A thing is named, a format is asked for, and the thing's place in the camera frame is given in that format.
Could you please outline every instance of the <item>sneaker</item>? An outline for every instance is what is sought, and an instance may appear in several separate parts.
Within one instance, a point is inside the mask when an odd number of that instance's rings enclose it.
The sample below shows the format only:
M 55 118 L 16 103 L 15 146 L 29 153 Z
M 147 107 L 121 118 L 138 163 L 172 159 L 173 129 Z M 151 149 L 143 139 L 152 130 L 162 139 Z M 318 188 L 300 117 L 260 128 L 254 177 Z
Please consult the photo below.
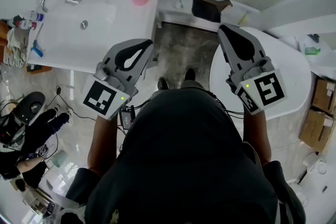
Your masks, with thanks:
M 68 108 L 67 114 L 70 116 L 70 118 L 68 120 L 68 125 L 72 126 L 72 124 L 73 124 L 73 122 L 72 122 L 73 110 L 71 108 Z
M 164 78 L 159 78 L 158 85 L 157 85 L 158 90 L 168 90 L 168 84 Z
M 184 80 L 193 80 L 193 81 L 195 81 L 195 78 L 196 78 L 196 74 L 195 74 L 194 69 L 189 68 L 186 71 L 185 75 L 184 75 Z
M 54 109 L 56 110 L 56 117 L 58 117 L 61 114 L 61 106 L 56 104 Z

